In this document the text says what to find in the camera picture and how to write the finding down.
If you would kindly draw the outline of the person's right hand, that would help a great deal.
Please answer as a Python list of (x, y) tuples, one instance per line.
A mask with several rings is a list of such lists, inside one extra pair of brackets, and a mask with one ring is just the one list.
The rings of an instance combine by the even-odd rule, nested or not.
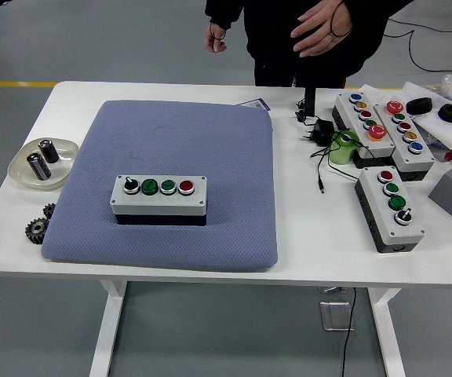
[(222, 53), (227, 49), (224, 42), (226, 30), (210, 23), (204, 32), (204, 47), (211, 53)]

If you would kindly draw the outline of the person's left hand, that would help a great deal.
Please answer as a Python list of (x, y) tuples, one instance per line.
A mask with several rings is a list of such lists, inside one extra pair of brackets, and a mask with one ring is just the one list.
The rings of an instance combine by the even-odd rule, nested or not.
[(325, 0), (297, 19), (291, 38), (299, 57), (314, 57), (333, 49), (352, 31), (352, 16), (344, 1)]

